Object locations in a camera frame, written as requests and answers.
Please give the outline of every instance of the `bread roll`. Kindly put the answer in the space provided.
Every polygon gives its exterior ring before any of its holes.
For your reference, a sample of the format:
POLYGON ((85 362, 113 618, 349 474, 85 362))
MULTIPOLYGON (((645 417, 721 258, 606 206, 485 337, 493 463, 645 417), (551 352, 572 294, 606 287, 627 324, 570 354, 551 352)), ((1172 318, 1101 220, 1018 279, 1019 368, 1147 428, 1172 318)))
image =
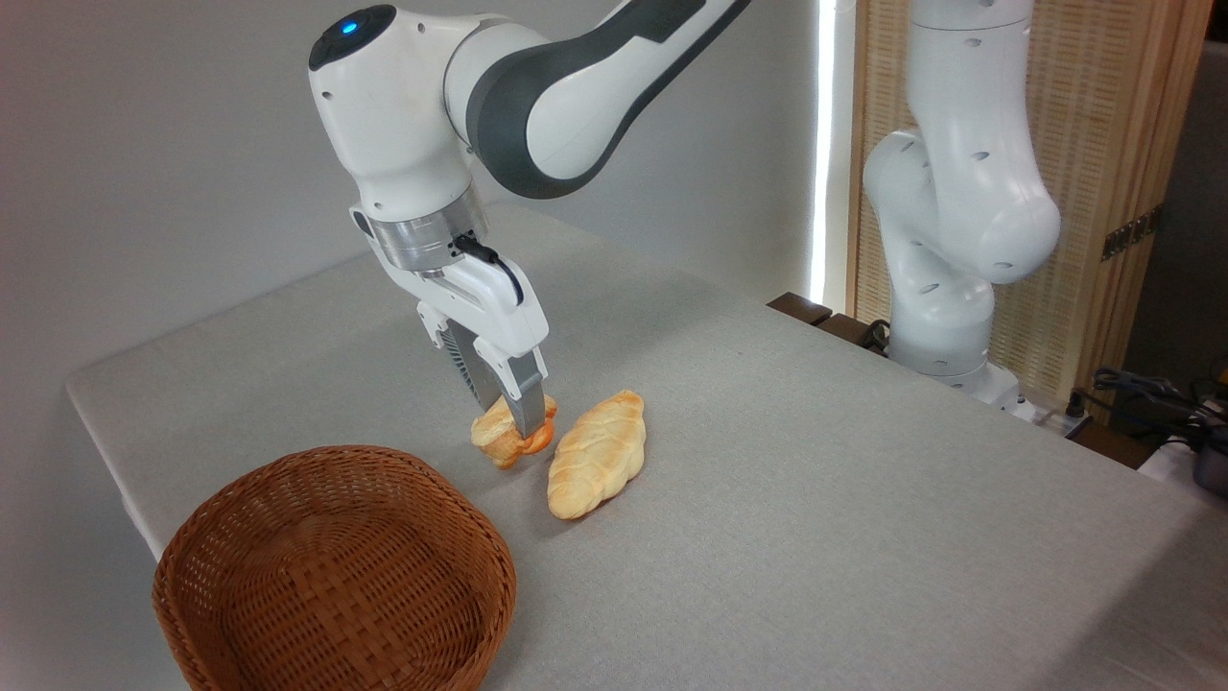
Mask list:
POLYGON ((512 410, 507 407, 507 401, 500 396, 499 401, 495 401, 495 405, 485 415, 473 421, 473 426, 469 428, 469 441, 495 461, 495 468, 507 470, 516 465, 521 457, 537 454, 550 444, 554 439, 554 415, 558 412, 559 405, 554 403, 554 399, 546 396, 545 425, 530 434, 528 439, 524 439, 516 430, 512 410))
POLYGON ((580 416, 550 464, 550 513, 577 519, 621 492, 643 468, 643 399, 631 392, 580 416))

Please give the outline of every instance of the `table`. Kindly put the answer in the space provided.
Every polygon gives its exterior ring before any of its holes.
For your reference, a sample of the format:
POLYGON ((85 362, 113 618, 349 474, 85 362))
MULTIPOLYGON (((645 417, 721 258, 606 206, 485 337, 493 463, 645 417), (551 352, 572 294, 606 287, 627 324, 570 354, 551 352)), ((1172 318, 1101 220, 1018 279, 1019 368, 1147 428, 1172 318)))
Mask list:
POLYGON ((560 430, 624 388, 646 401, 624 495, 564 523, 549 453, 496 471, 414 301, 363 257, 72 377, 155 555, 259 465, 379 444, 511 547, 486 689, 1228 685, 1219 512, 587 232, 490 216, 550 319, 560 430))

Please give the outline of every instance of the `croissant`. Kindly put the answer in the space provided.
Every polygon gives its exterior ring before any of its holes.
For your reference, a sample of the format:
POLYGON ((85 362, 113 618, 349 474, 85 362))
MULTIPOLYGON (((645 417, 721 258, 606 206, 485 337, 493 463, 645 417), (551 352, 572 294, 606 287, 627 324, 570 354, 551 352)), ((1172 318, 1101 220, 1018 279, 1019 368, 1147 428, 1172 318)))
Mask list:
POLYGON ((554 416, 558 412, 559 405, 554 403, 554 399, 546 396, 545 425, 530 434, 528 439, 524 439, 516 428, 512 410, 507 407, 507 401, 500 396, 489 411, 473 421, 473 426, 469 428, 469 441, 495 461, 495 468, 507 470, 516 465, 521 457, 537 454, 550 444, 554 439, 554 416))

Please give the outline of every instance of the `wicker basket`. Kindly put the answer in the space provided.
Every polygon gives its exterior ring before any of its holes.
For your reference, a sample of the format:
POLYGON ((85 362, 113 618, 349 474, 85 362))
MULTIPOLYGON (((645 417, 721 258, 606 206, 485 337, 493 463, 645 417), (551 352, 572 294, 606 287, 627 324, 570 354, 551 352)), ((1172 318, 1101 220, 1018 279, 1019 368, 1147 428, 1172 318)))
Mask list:
POLYGON ((195 690, 476 689, 516 572, 490 522, 421 460, 285 457, 205 502, 167 546, 154 609, 195 690))

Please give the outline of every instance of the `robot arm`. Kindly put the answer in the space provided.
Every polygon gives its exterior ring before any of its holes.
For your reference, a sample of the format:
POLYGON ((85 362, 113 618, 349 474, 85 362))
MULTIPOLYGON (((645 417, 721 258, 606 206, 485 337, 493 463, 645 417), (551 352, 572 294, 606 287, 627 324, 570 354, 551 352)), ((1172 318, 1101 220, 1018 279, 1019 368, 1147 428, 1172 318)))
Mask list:
POLYGON ((484 247, 469 166, 538 199, 587 184, 631 122, 749 0, 625 0, 550 43, 495 15, 376 5, 329 27, 309 80, 360 201, 351 217, 415 295, 483 409, 506 396, 526 437, 544 420, 545 315, 515 261, 484 247))
POLYGON ((987 361, 992 284, 1039 269, 1061 226, 1028 131, 1032 10, 1033 0, 914 0, 907 97, 919 126, 883 139, 865 172, 892 275, 890 358, 1012 412, 1018 382, 987 361))

